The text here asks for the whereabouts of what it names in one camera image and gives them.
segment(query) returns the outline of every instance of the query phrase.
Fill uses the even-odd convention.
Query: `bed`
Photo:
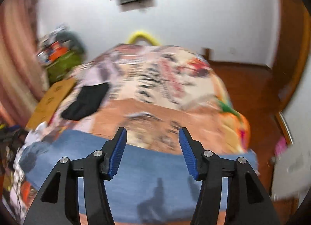
[[[66,155],[71,160],[86,157],[92,150],[100,149],[103,140],[113,138],[119,126],[125,127],[128,132],[129,146],[126,150],[129,158],[121,161],[121,171],[116,175],[120,176],[115,184],[124,182],[125,168],[129,170],[130,166],[139,168],[137,177],[149,173],[152,179],[144,184],[136,181],[128,184],[132,186],[127,190],[128,198],[132,198],[135,192],[141,192],[145,185],[148,188],[144,191],[151,192],[149,197],[144,199],[141,196],[137,200],[139,204],[134,204],[137,210],[118,203],[113,198],[118,195],[114,180],[109,182],[107,196],[116,224],[189,224],[200,182],[189,179],[178,142],[181,127],[187,127],[192,138],[199,140],[205,149],[234,160],[244,156],[257,169],[256,155],[248,150],[248,121],[233,109],[223,82],[200,55],[177,46],[119,44],[94,61],[76,67],[67,78],[70,77],[77,80],[73,91],[62,101],[49,125],[42,123],[30,132],[15,157],[12,184],[4,203],[19,223],[23,223],[41,184],[62,156],[72,154],[72,157]],[[109,92],[96,113],[80,121],[61,117],[83,86],[105,82],[109,82]],[[69,143],[68,140],[74,135],[77,137]],[[79,139],[92,141],[78,142]],[[136,154],[135,165],[131,164],[131,154]],[[171,181],[170,177],[160,176],[163,173],[161,169],[140,169],[142,163],[154,165],[163,161],[180,168],[180,179],[187,182],[184,186],[178,186],[181,190],[183,187],[185,190],[191,188],[187,206],[177,207],[183,198],[187,201],[187,197],[176,198],[178,193],[170,196],[172,190],[169,185],[176,182]],[[38,167],[39,163],[44,164],[44,170]],[[219,224],[223,224],[225,217],[225,188],[224,180]],[[164,195],[160,202],[155,199],[159,195]],[[177,211],[168,211],[174,205]],[[87,224],[83,204],[80,207],[79,203],[79,209],[81,224]]]

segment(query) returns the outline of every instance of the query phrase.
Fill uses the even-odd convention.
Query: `blue fabric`
[[[84,158],[101,149],[106,139],[76,130],[65,130],[54,141],[42,141],[27,147],[20,165],[27,180],[39,189],[58,160]],[[224,155],[235,160],[241,155]],[[242,155],[257,169],[256,155]],[[125,223],[164,223],[191,220],[201,182],[189,175],[183,156],[126,145],[117,175],[105,181],[113,218]],[[227,178],[223,179],[220,210],[227,205]],[[85,214],[83,179],[78,181],[79,209]]]

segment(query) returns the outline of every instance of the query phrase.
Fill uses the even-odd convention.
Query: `pink curtain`
[[[10,125],[25,126],[43,96],[35,14],[35,0],[0,6],[0,114]]]

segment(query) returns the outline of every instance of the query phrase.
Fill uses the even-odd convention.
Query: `wooden floor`
[[[273,175],[273,166],[269,160],[274,156],[276,142],[281,137],[274,117],[279,100],[276,89],[270,82],[271,73],[263,67],[224,64],[211,66],[226,85],[234,109],[250,123],[250,148],[257,154],[261,174],[259,178],[269,192]],[[293,204],[292,200],[274,203],[281,224],[288,220]]]

